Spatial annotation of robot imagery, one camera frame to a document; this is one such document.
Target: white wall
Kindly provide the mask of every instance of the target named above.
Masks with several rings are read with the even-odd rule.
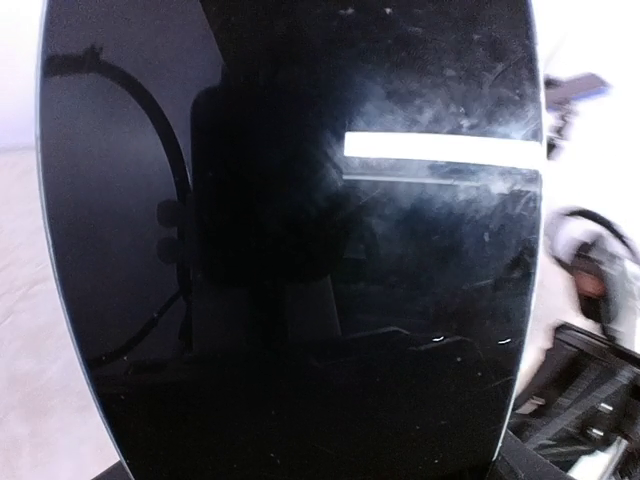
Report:
[[[35,143],[43,0],[0,0],[0,151]]]

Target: reflective black surface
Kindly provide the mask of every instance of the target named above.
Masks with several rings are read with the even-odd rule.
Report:
[[[343,146],[540,144],[528,4],[51,1],[45,59],[92,44],[157,99],[192,187],[159,222],[175,171],[137,104],[96,75],[42,81],[60,287],[135,478],[482,478],[529,317],[539,173]]]

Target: black object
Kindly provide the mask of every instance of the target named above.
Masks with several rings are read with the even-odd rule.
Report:
[[[569,477],[552,463],[536,455],[513,433],[505,433],[500,455],[487,480],[569,480]]]
[[[113,464],[93,480],[131,480],[131,477],[124,468],[124,465],[118,462]]]
[[[545,77],[545,100],[548,110],[558,111],[556,124],[547,138],[547,158],[552,160],[567,140],[568,130],[576,116],[575,102],[587,97],[602,94],[609,85],[598,75],[586,73],[560,80]]]
[[[158,257],[164,263],[176,264],[176,276],[179,286],[178,295],[182,297],[186,304],[182,328],[190,329],[191,272],[185,262],[178,261],[181,250],[184,248],[185,240],[184,225],[179,216],[180,206],[184,209],[191,195],[191,185],[182,150],[175,132],[171,128],[169,119],[153,95],[126,70],[103,60],[101,55],[102,49],[92,45],[79,55],[49,56],[43,66],[43,76],[45,78],[54,78],[79,74],[98,74],[125,90],[142,108],[153,125],[169,163],[176,194],[176,201],[165,200],[158,205],[159,222],[161,224],[164,223],[164,226],[177,227],[177,239],[175,241],[169,237],[158,242]],[[103,367],[131,353],[135,347],[146,339],[176,300],[176,294],[172,295],[132,338],[110,352],[88,359],[88,366],[90,368]],[[181,340],[189,345],[192,343],[190,338],[181,338]]]
[[[635,352],[562,324],[542,366],[516,399],[509,429],[563,470],[617,438],[635,449],[639,373],[640,357]],[[628,466],[632,460],[618,467],[632,472]]]
[[[597,282],[600,292],[586,292],[577,289],[578,301],[582,314],[602,326],[604,335],[612,341],[616,341],[611,332],[611,324],[617,311],[616,301],[624,302],[616,292],[620,280],[620,267],[624,258],[610,251],[607,237],[598,234],[594,239],[581,242],[569,261],[563,260],[554,251],[557,243],[556,237],[562,232],[562,227],[571,219],[584,219],[603,228],[610,237],[619,242],[626,250],[625,255],[630,261],[638,263],[640,256],[634,243],[622,232],[622,230],[606,217],[584,208],[573,208],[558,211],[553,214],[546,227],[547,249],[556,263],[578,282],[578,277],[584,275]]]
[[[349,131],[392,130],[539,147],[528,4],[246,7],[49,5],[45,69],[118,59],[190,150],[193,195],[179,189],[174,209],[175,168],[154,170],[161,131],[158,142],[104,84],[65,100],[60,79],[42,83],[57,273],[128,468],[138,480],[484,477],[529,316],[535,164],[481,165],[473,150],[451,162],[347,158],[343,144]],[[97,19],[107,38],[95,38]],[[72,52],[69,25],[83,43]],[[181,41],[176,25],[197,52],[159,46]],[[91,44],[104,58],[75,55]],[[196,88],[205,65],[217,74]],[[174,227],[183,254],[158,244]],[[190,272],[190,296],[158,253]],[[191,321],[168,302],[141,327],[174,291]]]

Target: white surface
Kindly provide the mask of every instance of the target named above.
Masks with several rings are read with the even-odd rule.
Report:
[[[0,154],[0,479],[88,480],[117,457],[47,250],[33,150]]]
[[[0,151],[35,142],[42,0],[0,0]]]

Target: black cable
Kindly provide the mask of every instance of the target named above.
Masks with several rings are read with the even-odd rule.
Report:
[[[566,140],[567,130],[575,117],[575,109],[571,102],[567,102],[560,106],[560,114],[557,124],[551,129],[547,135],[547,158],[552,160],[555,152]]]
[[[640,255],[638,254],[637,248],[633,242],[622,233],[622,230],[620,230],[620,228],[608,218],[587,208],[574,208],[560,211],[556,213],[549,222],[547,222],[545,227],[545,237],[547,237],[548,240],[547,248],[554,259],[556,259],[556,256],[553,254],[552,248],[555,236],[557,235],[561,224],[569,218],[583,218],[604,228],[627,249],[631,255],[631,260],[634,263],[640,264]]]
[[[45,78],[63,77],[69,75],[97,74],[118,85],[138,104],[149,118],[162,148],[167,157],[176,198],[179,203],[186,206],[187,198],[191,193],[191,184],[187,173],[187,165],[182,154],[180,142],[176,137],[169,119],[160,107],[160,104],[153,97],[151,92],[145,88],[137,78],[126,70],[101,58],[102,49],[95,45],[87,48],[81,54],[64,54],[49,56],[43,68]],[[176,236],[184,244],[185,231],[183,225],[178,225]],[[185,315],[180,328],[180,340],[190,344],[190,339],[182,338],[191,332],[191,272],[188,266],[178,262],[176,264],[176,277],[178,282],[178,292],[174,293],[153,316],[145,322],[138,332],[120,347],[87,360],[90,369],[104,367],[120,358],[126,356],[136,348],[158,325],[160,319],[180,298],[185,302]]]
[[[133,335],[129,340],[124,342],[118,348],[111,350],[110,352],[103,353],[94,358],[90,358],[87,360],[87,366],[90,369],[96,369],[100,367],[104,367],[109,365],[117,360],[120,360],[138,345],[140,345],[145,338],[149,336],[149,334],[153,331],[154,328],[158,326],[158,323],[162,319],[162,317],[169,311],[169,309],[180,299],[182,293],[177,291],[173,295],[169,297],[169,299],[162,304],[162,306],[155,312],[149,320],[147,320],[144,325],[138,330],[135,335]]]

